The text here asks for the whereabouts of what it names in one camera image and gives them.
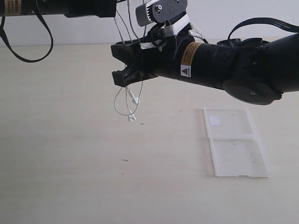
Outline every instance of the warning label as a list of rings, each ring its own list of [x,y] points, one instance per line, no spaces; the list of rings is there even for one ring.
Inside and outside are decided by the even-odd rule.
[[[193,58],[200,45],[201,43],[192,42],[187,46],[181,61],[181,76],[191,77]]]
[[[4,0],[5,15],[20,15],[22,10],[22,0]]]

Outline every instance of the transparent plastic case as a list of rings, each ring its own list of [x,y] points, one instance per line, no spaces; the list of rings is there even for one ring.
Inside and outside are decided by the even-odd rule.
[[[204,109],[216,176],[268,177],[269,162],[248,109]]]

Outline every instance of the warning triangle symbol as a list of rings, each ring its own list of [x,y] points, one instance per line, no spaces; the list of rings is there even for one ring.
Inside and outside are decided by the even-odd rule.
[[[186,75],[188,75],[188,69],[184,69],[182,70],[183,73],[185,73]]]

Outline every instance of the screw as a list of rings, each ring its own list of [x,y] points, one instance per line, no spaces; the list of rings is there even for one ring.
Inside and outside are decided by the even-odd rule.
[[[156,6],[156,11],[157,11],[157,12],[160,12],[161,10],[162,10],[162,6],[161,6],[161,5],[157,5],[157,6]]]

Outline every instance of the plastic case lid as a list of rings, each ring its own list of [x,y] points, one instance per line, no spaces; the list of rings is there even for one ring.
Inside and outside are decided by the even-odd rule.
[[[248,109],[204,109],[216,176],[268,177],[268,157]]]

